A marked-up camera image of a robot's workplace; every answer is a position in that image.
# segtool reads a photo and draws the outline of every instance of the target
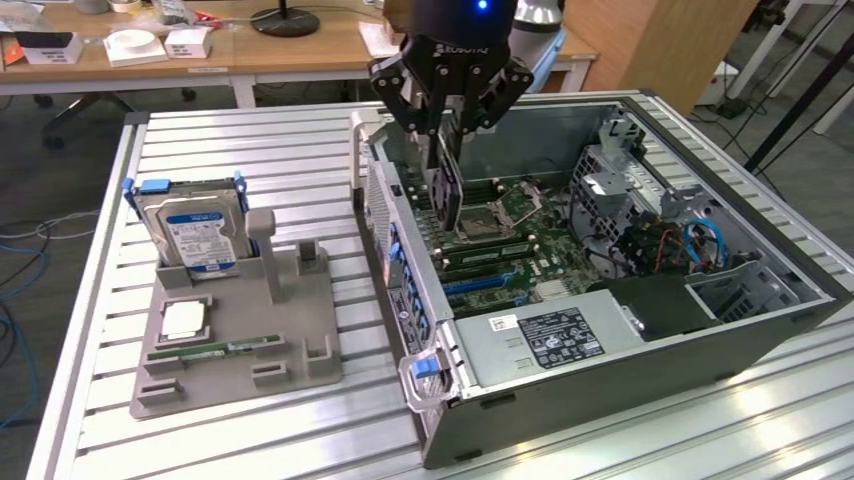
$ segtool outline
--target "green circuit board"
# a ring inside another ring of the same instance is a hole
[[[561,221],[561,205],[533,188],[533,182],[522,182],[492,196],[484,189],[474,195],[466,192],[456,231],[440,228],[426,195],[410,198],[429,250],[444,251],[434,265],[446,291],[509,277],[501,286],[449,295],[457,318],[538,303],[553,295],[585,293],[602,280],[582,243]]]

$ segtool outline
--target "slotted aluminum surface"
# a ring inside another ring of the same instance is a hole
[[[656,99],[656,119],[817,262],[854,288],[852,259]],[[157,251],[123,202],[110,213],[73,318],[30,478],[803,478],[854,474],[854,312],[847,309],[736,378],[444,470],[421,468],[413,420],[349,199],[354,105],[154,114],[126,127],[114,180],[247,177],[275,209],[278,248],[321,238],[332,256],[345,380],[146,421],[129,414]],[[692,175],[653,143],[672,183]],[[110,230],[110,214],[119,219]],[[86,300],[93,302],[89,310]]]

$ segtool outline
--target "sticker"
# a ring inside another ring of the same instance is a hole
[[[229,67],[199,67],[189,68],[189,73],[225,73],[229,71]]]
[[[490,318],[490,325],[494,332],[501,332],[510,328],[520,328],[520,319],[516,315],[502,315],[501,317]]]
[[[529,249],[532,248],[532,244],[526,243],[525,245],[516,245],[513,247],[505,247],[502,249],[502,256],[504,255],[516,255],[518,253],[525,253],[529,251]]]
[[[231,239],[221,233],[226,226],[221,212],[174,215],[166,222],[182,261],[193,272],[218,274],[237,265]]]
[[[544,368],[605,354],[590,325],[578,308],[520,320],[525,340]]]
[[[193,353],[190,355],[185,355],[181,358],[183,362],[193,362],[194,360],[207,360],[209,358],[218,358],[225,356],[225,350],[214,350],[213,352]]]
[[[476,255],[474,257],[464,258],[464,263],[480,262],[481,260],[493,260],[498,258],[498,252],[496,253],[485,253],[484,255]]]

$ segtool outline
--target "lamp base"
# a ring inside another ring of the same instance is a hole
[[[258,12],[253,17],[263,17],[277,11],[279,11],[278,8],[270,8]],[[253,27],[263,34],[275,37],[303,37],[318,31],[321,19],[306,10],[289,8],[287,17],[271,15],[261,20],[253,20]]]

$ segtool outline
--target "motherboard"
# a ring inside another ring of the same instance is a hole
[[[600,282],[569,228],[560,185],[525,177],[468,186],[457,228],[445,231],[428,189],[410,180],[410,204],[456,318],[585,293]]]

